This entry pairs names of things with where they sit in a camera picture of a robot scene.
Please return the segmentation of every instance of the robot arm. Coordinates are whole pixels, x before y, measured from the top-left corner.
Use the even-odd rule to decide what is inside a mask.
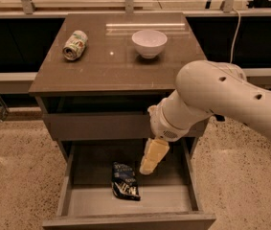
[[[176,90],[149,112],[156,139],[167,142],[214,114],[242,122],[271,140],[271,91],[247,82],[234,64],[201,60],[185,65],[176,77]]]

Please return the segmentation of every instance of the workbench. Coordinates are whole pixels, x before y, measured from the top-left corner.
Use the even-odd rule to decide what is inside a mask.
[[[168,43],[154,59],[135,51],[132,35],[142,29],[165,33]],[[75,30],[88,35],[76,61],[62,54]],[[147,108],[174,89],[188,62],[205,59],[185,16],[179,12],[69,14],[32,86],[43,120],[68,165],[56,218],[44,229],[208,229],[193,185],[190,153],[207,121],[170,144],[153,175],[139,174],[151,137]],[[120,200],[110,187],[111,163],[132,166],[140,202]]]

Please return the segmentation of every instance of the speckled floor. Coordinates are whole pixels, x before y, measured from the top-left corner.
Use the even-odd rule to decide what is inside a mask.
[[[41,229],[55,216],[65,162],[40,112],[0,123],[0,230]],[[192,158],[211,230],[271,229],[271,143],[233,120],[211,119]]]

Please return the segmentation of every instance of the open drawer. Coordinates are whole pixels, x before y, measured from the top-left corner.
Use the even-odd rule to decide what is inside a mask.
[[[186,143],[174,143],[152,175],[139,173],[146,140],[74,142],[57,216],[44,229],[208,229],[192,185]],[[140,201],[117,199],[111,189],[112,163],[131,166]]]

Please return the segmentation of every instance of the soda can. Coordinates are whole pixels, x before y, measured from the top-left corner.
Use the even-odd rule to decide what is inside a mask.
[[[79,30],[74,31],[62,50],[64,56],[69,60],[76,60],[86,48],[87,41],[88,36],[86,33]]]

